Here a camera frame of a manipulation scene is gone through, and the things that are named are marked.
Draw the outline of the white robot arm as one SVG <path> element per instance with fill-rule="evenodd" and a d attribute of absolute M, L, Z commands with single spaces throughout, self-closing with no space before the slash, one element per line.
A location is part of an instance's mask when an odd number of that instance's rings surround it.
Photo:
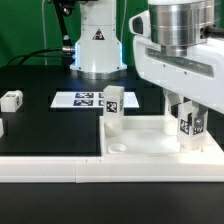
<path fill-rule="evenodd" d="M 148 0 L 129 20 L 141 78 L 224 114 L 224 30 L 215 0 Z"/>

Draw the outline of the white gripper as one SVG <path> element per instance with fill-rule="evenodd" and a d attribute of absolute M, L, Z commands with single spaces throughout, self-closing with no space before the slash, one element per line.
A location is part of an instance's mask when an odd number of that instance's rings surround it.
<path fill-rule="evenodd" d="M 131 17 L 129 29 L 134 35 L 134 61 L 139 76 L 168 89 L 165 99 L 169 113 L 175 118 L 184 97 L 195 101 L 193 133 L 203 133 L 208 108 L 224 114 L 224 40 L 208 38 L 206 43 L 188 47 L 186 57 L 170 57 L 151 41 L 148 10 Z"/>

